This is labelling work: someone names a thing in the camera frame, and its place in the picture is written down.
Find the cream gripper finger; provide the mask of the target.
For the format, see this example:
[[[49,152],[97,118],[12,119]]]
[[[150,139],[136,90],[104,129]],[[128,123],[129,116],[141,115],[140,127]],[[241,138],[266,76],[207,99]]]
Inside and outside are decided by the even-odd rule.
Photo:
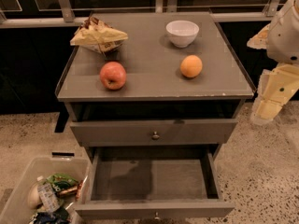
[[[299,66],[279,63],[273,70],[263,70],[258,96],[252,106],[251,121],[257,125],[271,122],[299,90]]]
[[[249,39],[247,46],[252,49],[267,49],[269,24],[265,25],[256,35]]]

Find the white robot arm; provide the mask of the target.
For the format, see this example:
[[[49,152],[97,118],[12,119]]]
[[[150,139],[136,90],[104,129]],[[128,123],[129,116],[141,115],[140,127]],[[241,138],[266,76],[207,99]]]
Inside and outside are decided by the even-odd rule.
[[[288,0],[247,46],[265,49],[278,63],[272,70],[263,70],[252,106],[251,121],[265,125],[299,90],[299,0]]]

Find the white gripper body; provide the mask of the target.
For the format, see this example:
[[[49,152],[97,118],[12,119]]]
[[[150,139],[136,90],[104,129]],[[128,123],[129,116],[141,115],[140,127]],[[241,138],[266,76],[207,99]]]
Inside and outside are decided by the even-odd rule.
[[[288,0],[270,22],[266,50],[278,63],[299,63],[299,0]]]

